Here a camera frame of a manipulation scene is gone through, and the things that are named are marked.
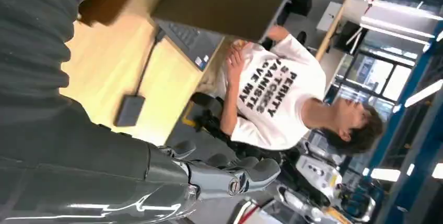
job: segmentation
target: person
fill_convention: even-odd
[[[227,54],[217,85],[220,129],[234,142],[285,150],[317,128],[343,153],[369,150],[383,131],[377,111],[343,98],[323,104],[319,62],[284,27],[273,26],[268,37],[276,41],[270,51],[249,43]]]

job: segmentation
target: wooden desk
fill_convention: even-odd
[[[148,18],[158,0],[128,0],[114,23],[91,27],[76,22],[68,43],[70,77],[61,93],[82,103],[91,120],[136,138],[162,145],[197,87],[200,72],[169,39],[154,50],[141,87],[146,98],[135,127],[113,127],[122,96],[131,93],[149,51],[153,27]]]

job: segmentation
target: sticker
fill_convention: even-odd
[[[197,57],[195,59],[195,63],[197,64],[197,66],[201,67],[202,66],[202,59],[200,57]]]

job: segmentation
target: window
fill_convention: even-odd
[[[391,79],[383,92],[383,96],[391,100],[397,101],[407,79],[411,69],[404,66],[396,66],[394,72],[392,73]]]
[[[351,67],[347,80],[370,91],[380,93],[392,68],[393,64],[391,63],[359,54],[355,64]]]
[[[348,54],[345,54],[345,56],[343,57],[343,61],[340,65],[339,71],[337,72],[337,76],[343,78],[346,74],[346,71],[349,69],[349,67],[351,66],[351,62],[352,59],[354,57]]]
[[[391,115],[392,109],[395,106],[394,103],[392,103],[390,101],[386,101],[384,99],[380,99],[380,98],[377,98],[374,96],[369,98],[368,104],[373,106],[377,110],[377,112],[381,116],[381,119],[384,122],[388,121],[388,118]]]

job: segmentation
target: man's hand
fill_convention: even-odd
[[[226,68],[229,85],[238,86],[240,75],[244,67],[244,58],[241,54],[241,48],[233,46],[226,56]]]
[[[226,56],[226,69],[228,76],[228,87],[223,104],[222,120],[220,129],[231,136],[237,124],[237,99],[240,89],[240,75],[243,71],[244,59],[241,48],[233,46]]]
[[[289,35],[289,31],[281,26],[273,26],[267,33],[267,37],[273,41],[282,41]]]

